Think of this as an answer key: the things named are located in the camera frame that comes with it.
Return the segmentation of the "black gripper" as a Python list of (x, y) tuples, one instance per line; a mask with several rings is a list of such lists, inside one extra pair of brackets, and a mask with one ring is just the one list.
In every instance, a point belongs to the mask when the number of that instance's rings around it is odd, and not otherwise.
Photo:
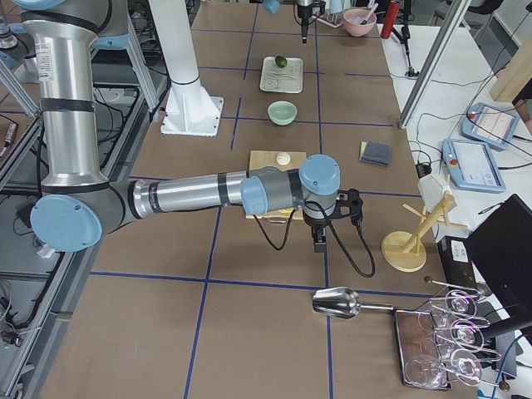
[(311, 228), (315, 253), (327, 251), (326, 228), (333, 219), (349, 218), (359, 236), (362, 235), (363, 201), (355, 189), (339, 190), (335, 195), (317, 195), (312, 192), (303, 202), (303, 220)]
[(296, 21), (301, 27), (302, 43), (308, 42), (308, 26), (313, 17), (321, 17), (326, 10), (323, 0), (295, 0)]

